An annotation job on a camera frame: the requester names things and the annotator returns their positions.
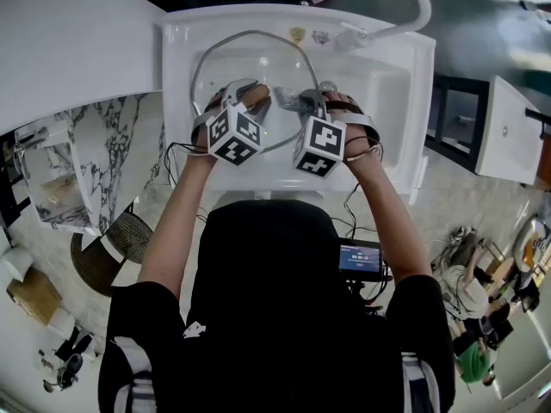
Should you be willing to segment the silver and yellow device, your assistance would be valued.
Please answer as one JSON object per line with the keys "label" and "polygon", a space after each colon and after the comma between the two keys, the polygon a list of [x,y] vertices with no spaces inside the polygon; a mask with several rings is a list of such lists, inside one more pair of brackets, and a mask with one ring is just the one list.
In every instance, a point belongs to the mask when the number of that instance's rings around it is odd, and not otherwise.
{"label": "silver and yellow device", "polygon": [[532,272],[546,250],[546,226],[536,216],[530,218],[517,234],[512,254],[521,273]]}

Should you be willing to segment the white rectangular washbasin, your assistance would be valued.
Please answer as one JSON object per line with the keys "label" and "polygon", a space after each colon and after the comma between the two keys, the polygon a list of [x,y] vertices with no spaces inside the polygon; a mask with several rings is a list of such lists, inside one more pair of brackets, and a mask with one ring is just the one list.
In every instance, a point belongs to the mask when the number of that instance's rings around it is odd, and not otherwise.
{"label": "white rectangular washbasin", "polygon": [[526,115],[534,106],[511,84],[490,82],[483,137],[474,172],[479,176],[532,185],[543,140],[542,123]]}

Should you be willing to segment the white curved faucet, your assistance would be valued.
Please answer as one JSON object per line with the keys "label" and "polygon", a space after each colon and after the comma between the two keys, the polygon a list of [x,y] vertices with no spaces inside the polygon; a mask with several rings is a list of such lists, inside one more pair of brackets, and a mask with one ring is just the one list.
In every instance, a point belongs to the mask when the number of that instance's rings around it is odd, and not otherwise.
{"label": "white curved faucet", "polygon": [[431,19],[432,7],[430,0],[417,0],[418,16],[405,24],[396,25],[382,30],[367,32],[358,26],[341,22],[344,30],[335,37],[336,48],[341,52],[350,52],[356,49],[363,49],[371,43],[382,40],[387,37],[393,37],[399,34],[417,32],[423,28]]}

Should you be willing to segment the person's right forearm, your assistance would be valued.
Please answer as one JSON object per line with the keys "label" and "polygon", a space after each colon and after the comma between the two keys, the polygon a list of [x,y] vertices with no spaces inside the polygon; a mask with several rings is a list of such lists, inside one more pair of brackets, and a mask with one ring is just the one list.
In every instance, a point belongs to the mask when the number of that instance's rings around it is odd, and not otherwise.
{"label": "person's right forearm", "polygon": [[366,154],[347,166],[366,196],[394,280],[431,276],[425,245],[377,155]]}

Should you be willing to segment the black equipment pile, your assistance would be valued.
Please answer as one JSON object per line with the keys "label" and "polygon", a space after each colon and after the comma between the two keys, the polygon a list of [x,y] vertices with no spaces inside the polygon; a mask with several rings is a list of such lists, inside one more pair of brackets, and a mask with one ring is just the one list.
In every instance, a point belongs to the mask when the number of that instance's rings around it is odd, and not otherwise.
{"label": "black equipment pile", "polygon": [[83,366],[83,354],[93,336],[74,327],[68,340],[50,353],[39,351],[42,386],[47,393],[65,391],[78,381],[77,374]]}

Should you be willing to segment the dark wicker chair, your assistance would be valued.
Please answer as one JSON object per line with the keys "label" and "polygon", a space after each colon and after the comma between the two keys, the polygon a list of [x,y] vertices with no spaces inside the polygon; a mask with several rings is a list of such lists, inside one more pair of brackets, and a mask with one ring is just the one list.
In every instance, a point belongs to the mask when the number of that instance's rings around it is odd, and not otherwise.
{"label": "dark wicker chair", "polygon": [[84,247],[84,235],[75,233],[70,247],[73,266],[88,287],[111,298],[115,290],[113,283],[122,266],[126,261],[142,263],[152,233],[152,229],[140,217],[125,211],[105,234],[122,259],[117,261],[111,256],[102,244],[102,237],[96,237]]}

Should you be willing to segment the person's left hand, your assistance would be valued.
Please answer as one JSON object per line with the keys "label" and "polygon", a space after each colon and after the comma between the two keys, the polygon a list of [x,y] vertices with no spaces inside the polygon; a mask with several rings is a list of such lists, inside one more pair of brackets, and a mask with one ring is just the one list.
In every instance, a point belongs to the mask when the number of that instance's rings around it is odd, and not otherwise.
{"label": "person's left hand", "polygon": [[216,117],[222,110],[221,100],[224,89],[219,89],[210,99],[205,111],[200,114],[195,120],[191,133],[191,143],[195,147],[196,152],[207,151],[207,120],[211,117]]}

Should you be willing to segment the chrome faucet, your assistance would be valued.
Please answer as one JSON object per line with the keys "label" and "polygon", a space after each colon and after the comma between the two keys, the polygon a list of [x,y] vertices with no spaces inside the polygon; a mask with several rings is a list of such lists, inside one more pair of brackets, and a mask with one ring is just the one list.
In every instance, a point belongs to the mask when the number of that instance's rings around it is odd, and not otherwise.
{"label": "chrome faucet", "polygon": [[15,133],[15,141],[18,145],[37,145],[49,138],[46,127],[33,130],[29,133]]}

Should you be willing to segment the person's right hand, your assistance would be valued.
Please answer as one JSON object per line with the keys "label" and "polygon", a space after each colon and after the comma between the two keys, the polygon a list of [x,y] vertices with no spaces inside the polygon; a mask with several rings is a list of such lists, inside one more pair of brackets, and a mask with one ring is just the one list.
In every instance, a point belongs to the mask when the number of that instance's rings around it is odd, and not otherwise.
{"label": "person's right hand", "polygon": [[379,152],[380,134],[371,117],[366,115],[357,102],[340,92],[322,93],[326,111],[333,122],[346,125],[344,139],[344,161],[351,163],[369,152]]}

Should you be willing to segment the person's left forearm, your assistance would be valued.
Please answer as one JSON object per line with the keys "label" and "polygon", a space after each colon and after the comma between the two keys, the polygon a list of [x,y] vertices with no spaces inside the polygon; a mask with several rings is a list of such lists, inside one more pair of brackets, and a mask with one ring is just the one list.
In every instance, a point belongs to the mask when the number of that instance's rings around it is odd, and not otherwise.
{"label": "person's left forearm", "polygon": [[211,156],[188,157],[145,251],[139,282],[158,283],[180,297],[196,215],[215,163]]}

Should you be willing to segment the glass pot lid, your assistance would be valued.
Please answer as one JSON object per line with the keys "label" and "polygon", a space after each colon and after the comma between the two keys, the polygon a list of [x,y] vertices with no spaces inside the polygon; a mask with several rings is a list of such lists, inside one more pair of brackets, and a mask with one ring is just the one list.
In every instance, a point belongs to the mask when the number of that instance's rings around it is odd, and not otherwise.
{"label": "glass pot lid", "polygon": [[[198,58],[190,76],[189,100],[194,120],[205,111],[219,89],[242,78],[258,81],[258,86],[247,92],[240,101],[246,110],[264,98],[271,98],[264,123],[258,124],[265,131],[271,127],[275,131],[263,137],[262,153],[277,151],[296,143],[305,120],[311,115],[279,108],[272,90],[274,87],[301,92],[318,89],[319,79],[305,51],[290,40],[261,30],[245,30],[215,43]],[[185,148],[189,155],[207,154],[207,151],[195,151],[191,134],[190,143]]]}

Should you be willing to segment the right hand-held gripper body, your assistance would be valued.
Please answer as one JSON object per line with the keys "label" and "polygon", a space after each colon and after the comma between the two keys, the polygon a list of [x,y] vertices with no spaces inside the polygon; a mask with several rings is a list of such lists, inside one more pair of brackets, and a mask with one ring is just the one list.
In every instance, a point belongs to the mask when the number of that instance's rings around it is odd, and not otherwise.
{"label": "right hand-held gripper body", "polygon": [[325,179],[344,160],[346,125],[308,116],[294,148],[293,168]]}

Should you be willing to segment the black faucet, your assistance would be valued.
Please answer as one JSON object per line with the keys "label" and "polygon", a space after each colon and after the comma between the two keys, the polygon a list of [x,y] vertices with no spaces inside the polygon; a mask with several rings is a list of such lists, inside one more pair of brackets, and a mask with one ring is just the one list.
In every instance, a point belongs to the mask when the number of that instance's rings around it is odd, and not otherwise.
{"label": "black faucet", "polygon": [[535,111],[531,108],[526,108],[524,110],[524,115],[526,118],[539,121],[542,124],[542,130],[540,133],[540,140],[544,140],[544,135],[546,133],[546,127],[551,126],[551,116],[542,114],[539,111]]}

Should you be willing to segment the cardboard box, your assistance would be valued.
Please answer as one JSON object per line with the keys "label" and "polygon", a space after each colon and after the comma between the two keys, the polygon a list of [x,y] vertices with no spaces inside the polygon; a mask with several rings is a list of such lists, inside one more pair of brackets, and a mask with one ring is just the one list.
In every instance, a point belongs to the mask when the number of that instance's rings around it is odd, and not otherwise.
{"label": "cardboard box", "polygon": [[49,325],[62,301],[48,276],[36,268],[29,268],[23,281],[13,279],[6,292],[27,315],[44,326]]}

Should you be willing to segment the small monitor screen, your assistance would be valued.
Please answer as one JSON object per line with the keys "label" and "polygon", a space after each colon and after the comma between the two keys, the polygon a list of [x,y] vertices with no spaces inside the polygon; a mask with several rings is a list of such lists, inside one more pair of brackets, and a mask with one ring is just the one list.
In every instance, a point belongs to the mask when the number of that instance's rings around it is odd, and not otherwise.
{"label": "small monitor screen", "polygon": [[339,238],[339,270],[347,280],[378,282],[384,276],[381,245]]}

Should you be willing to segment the person's black shirt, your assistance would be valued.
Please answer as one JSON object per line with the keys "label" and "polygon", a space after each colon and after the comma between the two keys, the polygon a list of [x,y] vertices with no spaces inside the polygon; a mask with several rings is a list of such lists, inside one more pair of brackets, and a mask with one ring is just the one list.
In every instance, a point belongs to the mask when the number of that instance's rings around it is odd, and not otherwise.
{"label": "person's black shirt", "polygon": [[130,413],[130,391],[147,386],[157,413],[403,413],[408,358],[429,366],[449,411],[455,366],[437,281],[404,278],[386,315],[369,315],[338,263],[331,218],[315,206],[248,200],[211,212],[187,317],[158,283],[114,292],[100,412]]}

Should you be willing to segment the white sink basin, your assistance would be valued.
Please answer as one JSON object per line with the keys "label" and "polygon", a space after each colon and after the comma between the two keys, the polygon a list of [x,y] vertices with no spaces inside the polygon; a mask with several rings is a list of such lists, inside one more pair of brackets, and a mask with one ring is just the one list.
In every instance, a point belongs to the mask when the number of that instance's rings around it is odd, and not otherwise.
{"label": "white sink basin", "polygon": [[[383,146],[382,163],[400,194],[415,187],[430,110],[434,68],[433,39],[400,34],[363,49],[341,52],[335,37],[341,22],[367,32],[387,28],[385,22],[332,9],[280,4],[243,4],[190,9],[164,18],[163,98],[168,143],[188,143],[194,112],[189,83],[198,58],[209,47],[245,30],[261,30],[289,39],[289,29],[306,30],[298,45],[309,57],[319,83],[330,80],[371,117]],[[331,40],[319,45],[313,30]]]}

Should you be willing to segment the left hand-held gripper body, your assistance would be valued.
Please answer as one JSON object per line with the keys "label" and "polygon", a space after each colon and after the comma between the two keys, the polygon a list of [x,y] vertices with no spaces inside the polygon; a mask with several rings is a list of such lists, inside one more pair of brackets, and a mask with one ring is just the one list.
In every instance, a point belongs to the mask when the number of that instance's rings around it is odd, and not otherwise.
{"label": "left hand-held gripper body", "polygon": [[242,103],[228,104],[206,122],[210,156],[240,166],[263,150],[263,128]]}

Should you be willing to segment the black metal washbasin frame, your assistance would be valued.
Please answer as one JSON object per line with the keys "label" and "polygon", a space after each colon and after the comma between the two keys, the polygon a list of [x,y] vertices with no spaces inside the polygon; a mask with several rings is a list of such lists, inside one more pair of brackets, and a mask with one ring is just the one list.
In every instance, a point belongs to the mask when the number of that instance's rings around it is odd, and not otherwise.
{"label": "black metal washbasin frame", "polygon": [[435,74],[425,146],[474,173],[489,95],[487,81]]}

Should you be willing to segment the steel wool scrubber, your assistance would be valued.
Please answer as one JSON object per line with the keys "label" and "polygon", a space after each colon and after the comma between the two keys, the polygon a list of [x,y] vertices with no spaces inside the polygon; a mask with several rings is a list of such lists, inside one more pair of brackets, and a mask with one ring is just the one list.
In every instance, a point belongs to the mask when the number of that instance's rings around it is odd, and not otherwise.
{"label": "steel wool scrubber", "polygon": [[303,96],[302,92],[286,87],[274,87],[272,94],[279,108],[297,114],[309,114],[313,107]]}

